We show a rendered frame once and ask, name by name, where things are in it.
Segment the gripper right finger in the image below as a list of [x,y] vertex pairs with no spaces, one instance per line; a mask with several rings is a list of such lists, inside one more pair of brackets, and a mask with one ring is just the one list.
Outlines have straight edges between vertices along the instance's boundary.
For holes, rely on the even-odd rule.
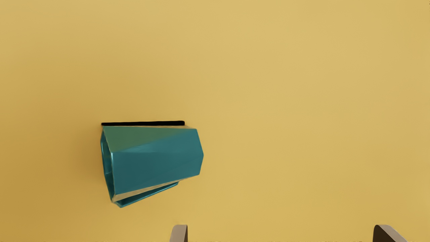
[[373,242],[408,242],[408,240],[392,226],[377,224],[373,230]]

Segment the teal faceted mug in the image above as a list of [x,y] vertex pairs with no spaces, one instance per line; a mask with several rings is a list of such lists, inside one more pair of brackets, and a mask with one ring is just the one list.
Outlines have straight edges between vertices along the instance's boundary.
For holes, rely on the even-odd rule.
[[200,174],[198,130],[186,125],[102,124],[103,173],[112,203],[120,208]]

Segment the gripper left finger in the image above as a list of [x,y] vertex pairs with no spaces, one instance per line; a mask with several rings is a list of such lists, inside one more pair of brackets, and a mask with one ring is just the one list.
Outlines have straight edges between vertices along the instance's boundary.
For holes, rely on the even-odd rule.
[[174,225],[169,242],[188,242],[188,226],[186,224]]

